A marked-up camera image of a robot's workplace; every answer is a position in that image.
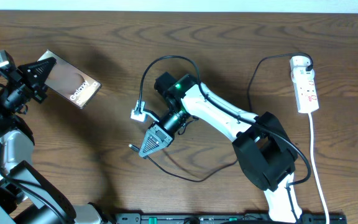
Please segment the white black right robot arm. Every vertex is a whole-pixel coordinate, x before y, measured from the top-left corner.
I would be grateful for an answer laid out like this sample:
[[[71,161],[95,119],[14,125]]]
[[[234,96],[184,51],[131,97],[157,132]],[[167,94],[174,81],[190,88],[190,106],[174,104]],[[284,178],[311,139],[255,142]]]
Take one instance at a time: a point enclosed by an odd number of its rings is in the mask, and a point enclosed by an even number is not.
[[[165,100],[168,111],[158,117],[145,108],[143,101],[138,101],[131,111],[132,119],[144,122],[150,116],[154,120],[146,131],[140,157],[168,147],[188,118],[202,119],[232,142],[241,170],[265,194],[269,218],[285,223],[300,220],[302,210],[289,185],[298,155],[288,145],[289,138],[273,114],[258,116],[239,109],[205,84],[198,84],[190,74],[176,80],[165,72],[156,79],[154,88]]]

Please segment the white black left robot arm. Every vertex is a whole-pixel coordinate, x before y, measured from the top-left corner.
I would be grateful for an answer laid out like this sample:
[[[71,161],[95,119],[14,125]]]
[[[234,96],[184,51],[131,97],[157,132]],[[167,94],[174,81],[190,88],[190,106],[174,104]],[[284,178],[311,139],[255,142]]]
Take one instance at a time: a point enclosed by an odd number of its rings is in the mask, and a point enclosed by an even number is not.
[[[30,99],[46,99],[56,60],[15,66],[0,52],[0,223],[114,223],[94,203],[74,206],[32,165],[33,133],[20,117]]]

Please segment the white charger adapter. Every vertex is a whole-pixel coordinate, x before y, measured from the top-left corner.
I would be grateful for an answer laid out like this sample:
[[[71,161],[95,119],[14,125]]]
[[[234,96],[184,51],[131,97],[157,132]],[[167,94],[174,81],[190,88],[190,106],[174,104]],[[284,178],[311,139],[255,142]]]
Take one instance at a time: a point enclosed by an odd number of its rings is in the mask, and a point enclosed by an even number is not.
[[[296,55],[290,59],[290,68],[293,70],[294,68],[303,67],[306,71],[311,71],[313,69],[313,60],[307,56]]]

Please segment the white power strip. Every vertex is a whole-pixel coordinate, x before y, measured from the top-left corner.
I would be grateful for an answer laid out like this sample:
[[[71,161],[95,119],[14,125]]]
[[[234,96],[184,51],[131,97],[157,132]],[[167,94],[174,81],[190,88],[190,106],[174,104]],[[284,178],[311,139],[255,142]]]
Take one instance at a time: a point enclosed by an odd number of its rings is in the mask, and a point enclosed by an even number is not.
[[[291,71],[297,110],[299,113],[312,113],[319,109],[318,95],[314,82],[314,70],[295,67]]]

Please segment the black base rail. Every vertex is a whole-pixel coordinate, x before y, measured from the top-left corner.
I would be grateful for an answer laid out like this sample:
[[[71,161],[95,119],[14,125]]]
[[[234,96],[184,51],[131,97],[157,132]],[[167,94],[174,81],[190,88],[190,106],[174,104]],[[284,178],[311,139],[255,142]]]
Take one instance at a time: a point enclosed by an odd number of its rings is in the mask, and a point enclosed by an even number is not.
[[[347,224],[345,215],[329,215],[329,223]],[[115,223],[120,224],[218,224],[218,223],[292,223],[287,221],[273,221],[266,213],[244,214],[141,214],[117,213],[114,215]],[[323,224],[326,223],[324,215],[306,213],[295,223]]]

